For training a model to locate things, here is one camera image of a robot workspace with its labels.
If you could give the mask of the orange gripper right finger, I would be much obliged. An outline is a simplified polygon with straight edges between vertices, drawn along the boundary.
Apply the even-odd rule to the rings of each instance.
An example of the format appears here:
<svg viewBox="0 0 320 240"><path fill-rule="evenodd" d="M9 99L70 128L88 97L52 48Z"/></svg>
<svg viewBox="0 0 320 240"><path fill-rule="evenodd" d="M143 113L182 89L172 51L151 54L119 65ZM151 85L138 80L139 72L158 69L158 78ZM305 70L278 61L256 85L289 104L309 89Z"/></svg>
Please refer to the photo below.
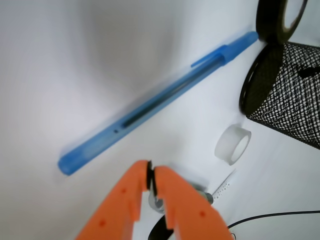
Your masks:
<svg viewBox="0 0 320 240"><path fill-rule="evenodd" d="M163 200L165 215L152 229L154 240L230 240L219 212L192 185L167 166L154 168L156 196Z"/></svg>

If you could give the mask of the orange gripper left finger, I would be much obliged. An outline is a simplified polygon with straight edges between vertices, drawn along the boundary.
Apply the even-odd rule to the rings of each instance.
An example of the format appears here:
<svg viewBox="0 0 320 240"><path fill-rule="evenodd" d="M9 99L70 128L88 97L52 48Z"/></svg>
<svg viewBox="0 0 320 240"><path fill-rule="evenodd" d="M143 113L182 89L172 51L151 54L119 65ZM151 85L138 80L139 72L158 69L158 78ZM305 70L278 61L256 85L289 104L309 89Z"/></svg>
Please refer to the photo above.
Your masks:
<svg viewBox="0 0 320 240"><path fill-rule="evenodd" d="M130 240L139 221L142 193L150 189L152 163L138 160L120 178L77 235L77 240Z"/></svg>

